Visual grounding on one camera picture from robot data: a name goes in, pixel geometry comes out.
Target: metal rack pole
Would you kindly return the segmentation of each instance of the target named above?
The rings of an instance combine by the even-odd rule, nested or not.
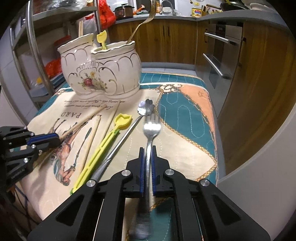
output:
[[[99,13],[99,6],[97,4],[97,0],[94,0],[94,7],[96,7],[96,11],[94,11],[94,16],[96,19],[96,29],[98,31],[98,34],[102,32],[102,26],[101,26],[101,21],[100,21],[100,13]]]
[[[48,91],[49,96],[53,96],[55,93],[55,90],[54,90],[53,84],[50,82],[46,74],[45,67],[43,65],[42,58],[39,53],[39,49],[36,42],[35,30],[34,30],[34,24],[33,24],[33,1],[32,0],[30,0],[27,3],[26,24],[27,24],[27,36],[28,36],[29,46],[33,54],[34,60],[36,62],[38,72],[40,74],[40,77],[43,81],[44,86]]]

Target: floral painting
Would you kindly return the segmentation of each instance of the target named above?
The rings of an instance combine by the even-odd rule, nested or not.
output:
[[[102,90],[106,91],[107,84],[104,83],[100,78],[95,77],[94,72],[91,72],[90,75],[85,73],[86,78],[83,78],[81,76],[81,79],[83,82],[78,82],[85,90],[88,89],[94,89],[94,90]]]

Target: metal spoon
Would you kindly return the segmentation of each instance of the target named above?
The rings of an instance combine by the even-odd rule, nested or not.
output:
[[[148,16],[148,18],[147,18],[144,22],[140,23],[140,24],[136,27],[135,31],[132,33],[132,35],[130,36],[130,38],[129,38],[128,41],[126,42],[126,44],[129,44],[129,43],[131,42],[131,40],[133,39],[133,37],[134,37],[135,33],[137,32],[138,28],[139,28],[142,24],[149,23],[149,22],[155,17],[155,14],[156,14],[156,0],[150,0],[150,2],[151,2],[151,10],[150,10],[150,12],[149,12],[149,16]]]
[[[114,149],[108,154],[108,156],[104,159],[102,164],[98,167],[98,169],[93,173],[91,176],[92,180],[96,180],[99,182],[101,177],[103,176],[106,168],[108,167],[109,163],[112,161],[113,156],[115,155],[117,149],[120,147],[120,145],[124,142],[124,140],[127,138],[129,133],[133,130],[133,128],[137,125],[137,123],[141,120],[141,118],[145,115],[151,115],[151,113],[154,111],[155,105],[153,105],[152,100],[147,99],[146,101],[141,101],[139,103],[138,113],[140,116],[132,123],[130,128],[127,130],[127,132],[124,134],[124,136],[121,138],[121,140],[117,143],[117,145],[114,147]]]

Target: faucet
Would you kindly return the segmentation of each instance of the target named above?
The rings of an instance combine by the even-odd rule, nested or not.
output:
[[[162,14],[163,13],[163,2],[168,2],[170,4],[170,8],[172,9],[173,16],[176,16],[176,13],[175,13],[175,10],[173,8],[173,5],[172,5],[172,3],[169,0],[162,0],[162,2],[161,2],[161,12],[159,14]]]

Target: printed cloth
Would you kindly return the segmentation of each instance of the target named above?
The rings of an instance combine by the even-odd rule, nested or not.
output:
[[[21,181],[23,192],[42,220],[69,197],[86,160],[113,128],[114,116],[124,113],[136,119],[139,116],[138,103],[146,98],[153,100],[163,123],[161,133],[153,142],[157,155],[167,159],[170,167],[183,173],[186,178],[208,178],[216,183],[218,160],[213,110],[201,79],[189,75],[142,73],[140,90],[121,101],[109,100],[103,95],[82,101],[65,84],[30,122],[30,131],[36,134],[57,132],[61,135],[102,103],[106,103],[108,108],[71,133],[50,160],[41,162]],[[125,169],[129,160],[138,157],[139,148],[146,148],[143,122],[144,118],[123,143],[101,181]],[[120,131],[108,150],[116,145],[124,133],[124,130]],[[149,241],[173,240],[177,233],[172,199],[152,197],[150,204],[153,235]],[[136,208],[136,199],[126,200],[122,240],[129,239],[129,228]]]

